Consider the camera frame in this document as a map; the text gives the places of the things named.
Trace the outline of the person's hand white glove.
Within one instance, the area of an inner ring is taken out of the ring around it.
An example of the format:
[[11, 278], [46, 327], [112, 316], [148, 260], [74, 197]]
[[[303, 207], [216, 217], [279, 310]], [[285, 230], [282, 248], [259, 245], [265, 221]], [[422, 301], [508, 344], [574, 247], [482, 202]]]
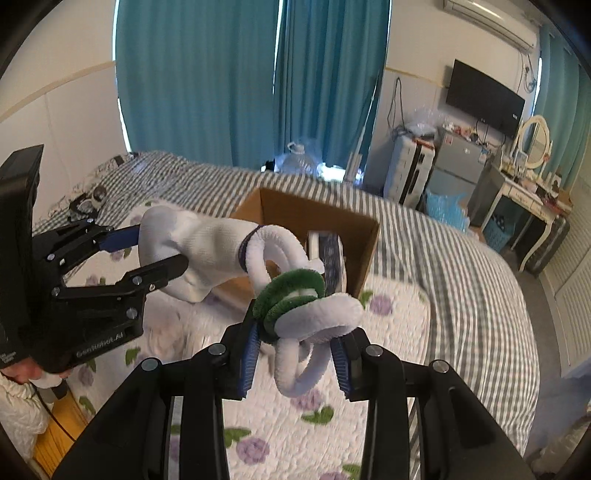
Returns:
[[33, 359], [26, 358], [13, 365], [2, 368], [1, 373], [19, 384], [32, 383], [40, 389], [49, 389], [59, 386], [62, 380], [69, 376], [71, 371], [50, 374], [43, 371]]

